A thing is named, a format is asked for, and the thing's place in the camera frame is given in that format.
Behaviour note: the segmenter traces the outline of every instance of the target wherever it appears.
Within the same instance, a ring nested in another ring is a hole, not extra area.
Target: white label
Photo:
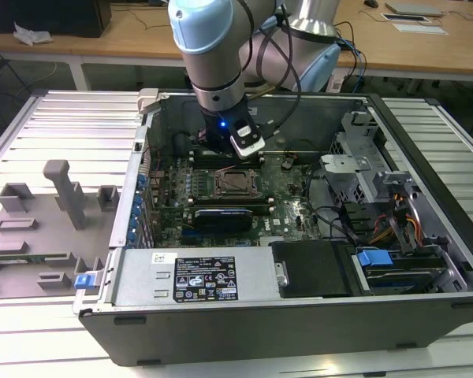
[[[176,258],[175,253],[154,252],[151,264],[175,264]]]
[[[27,264],[26,260],[2,260],[0,265]]]
[[[237,292],[236,289],[234,288],[224,288],[224,289],[218,289],[219,294],[235,294]]]

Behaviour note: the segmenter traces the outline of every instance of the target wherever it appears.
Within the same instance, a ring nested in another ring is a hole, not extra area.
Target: blue tab
[[[77,289],[94,289],[96,275],[95,274],[80,274],[76,277],[73,286]]]
[[[143,199],[139,195],[136,195],[133,197],[133,203],[140,205],[142,202],[143,202]]]
[[[133,231],[128,232],[128,234],[126,235],[126,239],[130,242],[134,242],[136,240],[136,233]]]
[[[139,216],[142,213],[142,209],[139,206],[132,207],[132,214]]]
[[[146,183],[146,182],[147,182],[146,177],[145,177],[142,173],[139,173],[139,174],[138,174],[138,176],[136,177],[136,180],[137,180],[139,183]]]
[[[361,266],[392,265],[393,259],[387,250],[363,250],[357,254]]]
[[[131,228],[136,228],[137,225],[138,225],[138,223],[136,221],[136,218],[131,217],[130,220],[129,220],[128,226],[131,227]]]

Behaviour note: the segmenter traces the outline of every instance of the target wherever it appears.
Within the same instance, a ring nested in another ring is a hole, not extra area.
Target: paper
[[[22,43],[33,46],[33,43],[48,43],[53,42],[48,31],[32,31],[14,23],[16,31],[13,33],[14,37],[19,39]]]
[[[405,33],[425,33],[425,34],[443,34],[448,35],[445,30],[438,26],[422,26],[422,25],[403,25],[393,24],[394,27],[400,32]]]

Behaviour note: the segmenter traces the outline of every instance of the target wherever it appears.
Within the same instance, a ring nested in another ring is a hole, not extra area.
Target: warning label
[[[178,258],[173,299],[176,302],[236,301],[235,258]]]

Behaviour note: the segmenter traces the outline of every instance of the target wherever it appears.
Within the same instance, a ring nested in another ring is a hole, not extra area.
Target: metal bracket
[[[341,119],[341,125],[344,127],[349,137],[374,137],[378,130],[378,124],[373,122],[373,116],[367,112],[346,113]]]
[[[146,88],[139,92],[137,98],[137,105],[139,107],[140,114],[148,114],[161,107],[160,101],[162,100],[159,95],[159,89]]]
[[[371,170],[371,164],[365,157],[323,155],[321,159],[326,171],[331,173],[357,173]]]
[[[373,178],[373,185],[377,189],[376,198],[388,198],[389,186],[411,192],[415,181],[409,172],[378,172]]]
[[[286,287],[289,285],[289,278],[287,277],[284,263],[275,263],[275,275],[277,276],[277,284],[279,287]]]

